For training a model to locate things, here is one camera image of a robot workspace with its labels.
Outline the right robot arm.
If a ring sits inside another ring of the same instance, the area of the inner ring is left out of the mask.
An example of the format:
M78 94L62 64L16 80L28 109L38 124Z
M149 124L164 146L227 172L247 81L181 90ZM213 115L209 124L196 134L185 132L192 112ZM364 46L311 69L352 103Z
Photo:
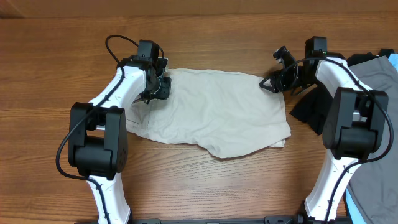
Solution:
M361 82L342 54L328 51L325 37L306 40L303 59L294 59L284 46L273 57L283 67L263 79L260 88L281 93L318 85L328 91L333 101L322 132L325 160L314 188L297 214L266 217L264 221L349 223L348 217L336 213L350 179L360 165L372 162L369 155L380 148L385 128L389 130L389 142L376 159L385 157L392 147L394 130L387 113L387 93Z

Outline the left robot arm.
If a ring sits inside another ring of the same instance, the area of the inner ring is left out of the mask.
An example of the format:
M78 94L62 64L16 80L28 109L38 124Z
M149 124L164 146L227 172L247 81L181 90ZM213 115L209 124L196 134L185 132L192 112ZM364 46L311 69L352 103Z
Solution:
M151 40L140 40L136 47L136 54L116 60L115 77L97 97L71 107L69 132L61 143L78 171L75 178L91 188L97 223L133 222L121 178L128 157L126 111L134 103L170 95L162 48Z

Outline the beige shorts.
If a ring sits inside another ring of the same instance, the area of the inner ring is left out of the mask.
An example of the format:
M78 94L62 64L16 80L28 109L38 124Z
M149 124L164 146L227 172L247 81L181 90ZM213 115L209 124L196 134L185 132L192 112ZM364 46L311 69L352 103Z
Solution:
M197 144L226 159L283 147L291 130L281 93L260 88L261 77L219 70L170 69L170 96L135 103L127 131L165 144Z

